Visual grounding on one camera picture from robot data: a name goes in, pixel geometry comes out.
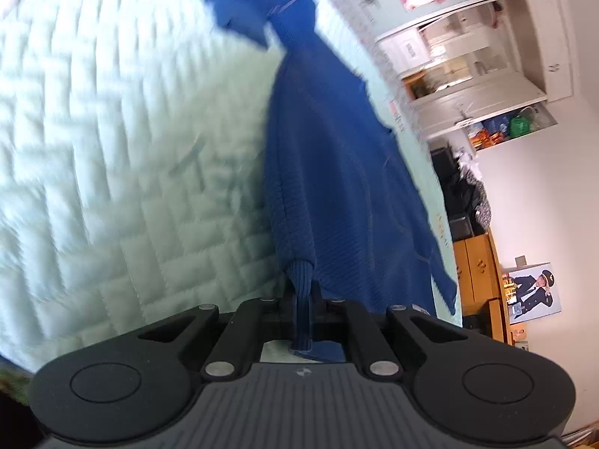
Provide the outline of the blue knit sweater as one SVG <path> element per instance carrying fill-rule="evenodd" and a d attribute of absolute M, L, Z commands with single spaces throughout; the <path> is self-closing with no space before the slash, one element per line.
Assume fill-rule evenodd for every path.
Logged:
<path fill-rule="evenodd" d="M 428 211 L 395 133 L 378 119 L 365 83 L 316 31 L 314 0 L 207 0 L 217 24 L 266 45 L 272 28 L 285 55 L 270 96 L 265 202 L 281 270 L 294 285 L 294 350 L 341 362 L 315 338 L 321 299 L 453 306 Z"/>

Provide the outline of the wooden dresser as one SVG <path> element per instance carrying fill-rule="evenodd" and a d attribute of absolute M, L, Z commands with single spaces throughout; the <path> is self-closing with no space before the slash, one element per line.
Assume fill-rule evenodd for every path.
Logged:
<path fill-rule="evenodd" d="M 488 336 L 513 345 L 502 283 L 502 266 L 492 232 L 453 243 L 463 318 L 480 316 Z"/>

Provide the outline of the mint quilted bee bedspread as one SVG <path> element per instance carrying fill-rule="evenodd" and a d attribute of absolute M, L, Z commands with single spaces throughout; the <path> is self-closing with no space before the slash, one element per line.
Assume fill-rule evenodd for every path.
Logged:
<path fill-rule="evenodd" d="M 204 0 L 1 0 L 4 360 L 280 286 L 261 180 L 282 57 Z"/>

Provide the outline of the portrait of uniformed child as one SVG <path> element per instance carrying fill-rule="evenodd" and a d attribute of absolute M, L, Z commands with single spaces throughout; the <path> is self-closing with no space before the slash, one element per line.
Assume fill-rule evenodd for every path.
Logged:
<path fill-rule="evenodd" d="M 510 324 L 528 322 L 562 311 L 559 288 L 550 263 L 524 266 L 502 275 Z"/>

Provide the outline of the shelf niche with bags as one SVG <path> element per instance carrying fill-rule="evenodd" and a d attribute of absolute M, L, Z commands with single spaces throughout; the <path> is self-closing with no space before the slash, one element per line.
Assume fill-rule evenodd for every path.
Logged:
<path fill-rule="evenodd" d="M 534 103 L 532 106 L 470 125 L 466 129 L 466 135 L 470 144 L 478 151 L 528 136 L 556 124 L 557 120 L 544 103 Z"/>

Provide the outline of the white door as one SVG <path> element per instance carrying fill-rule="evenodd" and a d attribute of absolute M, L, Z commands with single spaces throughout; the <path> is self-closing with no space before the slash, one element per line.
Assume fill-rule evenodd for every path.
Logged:
<path fill-rule="evenodd" d="M 422 97 L 412 105 L 418 131 L 429 140 L 546 100 L 546 93 L 522 73 L 502 70 Z"/>

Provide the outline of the white drawer shelf unit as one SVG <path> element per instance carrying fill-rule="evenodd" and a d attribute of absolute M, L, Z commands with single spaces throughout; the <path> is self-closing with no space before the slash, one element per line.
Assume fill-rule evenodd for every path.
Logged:
<path fill-rule="evenodd" d="M 522 68 L 507 0 L 490 0 L 383 37 L 378 45 L 395 72 L 446 74 L 453 81 Z"/>

